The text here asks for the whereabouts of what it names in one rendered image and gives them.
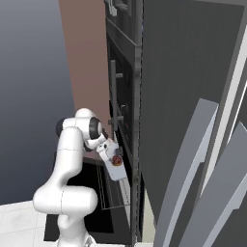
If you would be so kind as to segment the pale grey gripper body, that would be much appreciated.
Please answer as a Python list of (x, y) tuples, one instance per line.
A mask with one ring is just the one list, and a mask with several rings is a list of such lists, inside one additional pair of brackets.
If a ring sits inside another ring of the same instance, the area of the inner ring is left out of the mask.
[(126, 178), (126, 171), (124, 167), (124, 161), (121, 166), (112, 165), (112, 157), (114, 155), (118, 155), (118, 154), (114, 154), (113, 152), (107, 153), (106, 157), (104, 158), (104, 163), (108, 171), (108, 174), (110, 176), (110, 179), (113, 181), (117, 181)]

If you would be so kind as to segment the black oven door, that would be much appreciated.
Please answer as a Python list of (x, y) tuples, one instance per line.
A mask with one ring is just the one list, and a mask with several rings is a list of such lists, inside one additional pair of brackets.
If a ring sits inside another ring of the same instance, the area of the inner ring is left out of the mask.
[(95, 159), (85, 158), (80, 174), (71, 178), (68, 182), (68, 185), (91, 187), (97, 193), (97, 207), (93, 213), (85, 217), (86, 229), (97, 243), (130, 245), (131, 236), (127, 206), (111, 209), (101, 208), (96, 162)]

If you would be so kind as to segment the dark grey fridge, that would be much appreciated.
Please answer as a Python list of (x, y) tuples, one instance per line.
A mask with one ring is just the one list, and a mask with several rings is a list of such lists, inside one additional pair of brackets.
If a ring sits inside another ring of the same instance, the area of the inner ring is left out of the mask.
[[(247, 128), (247, 0), (145, 0), (139, 161), (155, 229), (199, 99), (218, 104), (169, 247), (179, 247), (192, 213), (238, 125)], [(247, 247), (240, 230), (247, 193), (212, 247)]]

